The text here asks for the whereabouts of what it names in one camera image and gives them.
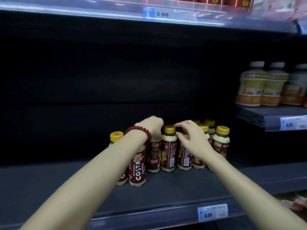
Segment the person's left hand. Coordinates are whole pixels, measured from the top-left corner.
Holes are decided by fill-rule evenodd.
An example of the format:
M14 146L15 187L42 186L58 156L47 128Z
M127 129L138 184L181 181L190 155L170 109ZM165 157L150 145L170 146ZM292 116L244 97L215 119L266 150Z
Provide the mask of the person's left hand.
M135 126L146 128L152 135L153 139L161 139L161 128L163 127L163 119L151 116L143 121L136 123Z

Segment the yellow bottle cap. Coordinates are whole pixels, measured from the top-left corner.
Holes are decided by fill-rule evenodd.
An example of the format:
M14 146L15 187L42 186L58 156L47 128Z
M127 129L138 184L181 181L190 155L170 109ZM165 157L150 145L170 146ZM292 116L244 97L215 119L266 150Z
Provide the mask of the yellow bottle cap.
M174 134L176 132L176 128L174 125L165 125L164 127L164 133L166 134Z
M229 128L225 126L217 126L216 132L221 135L228 135L229 134Z
M205 119L204 124L208 125L209 127L213 127L215 125L215 120L213 120L213 119Z
M198 126L200 126L204 132L207 132L209 130L209 126L204 123L200 123L198 124Z
M200 121L199 119L192 119L192 121L193 121L194 123L196 123L196 124L201 123L201 121Z
M115 131L110 134L110 140L111 142L115 143L118 141L120 138L124 136L124 133L121 131Z

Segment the bracelet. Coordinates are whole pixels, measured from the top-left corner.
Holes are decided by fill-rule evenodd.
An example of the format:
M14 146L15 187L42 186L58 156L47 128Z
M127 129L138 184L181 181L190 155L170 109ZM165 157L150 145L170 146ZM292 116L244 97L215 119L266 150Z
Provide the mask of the bracelet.
M151 141L151 138L152 138L151 133L146 128L139 127L139 126L132 126L132 127L129 127L127 129L127 131L125 131L124 135L126 135L131 130L141 130L141 131L143 131L147 134L148 139L146 140L146 142L144 144L147 144L148 142Z

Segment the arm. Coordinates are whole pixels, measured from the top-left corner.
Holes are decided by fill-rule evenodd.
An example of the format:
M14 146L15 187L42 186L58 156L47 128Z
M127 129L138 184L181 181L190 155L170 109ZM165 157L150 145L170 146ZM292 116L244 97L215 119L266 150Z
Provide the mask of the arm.
M153 137L161 137L162 125L163 120L154 116L136 123ZM85 229L146 140L142 131L128 132L69 178L20 229Z
M259 229L307 229L305 221L284 207L264 189L233 167L222 155L214 151L204 132L197 124L187 120L177 123L175 126L186 129L190 140L187 140L181 133L176 133L182 144L214 170Z

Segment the price tag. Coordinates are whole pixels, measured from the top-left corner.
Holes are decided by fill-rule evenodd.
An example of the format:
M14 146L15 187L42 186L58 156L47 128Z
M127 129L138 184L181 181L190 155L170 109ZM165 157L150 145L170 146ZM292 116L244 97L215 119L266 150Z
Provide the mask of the price tag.
M143 16L150 22L197 25L197 12L193 10L143 6Z
M227 204L199 207L197 211L199 222L207 222L228 217Z
M280 131L307 130L307 116L280 117Z

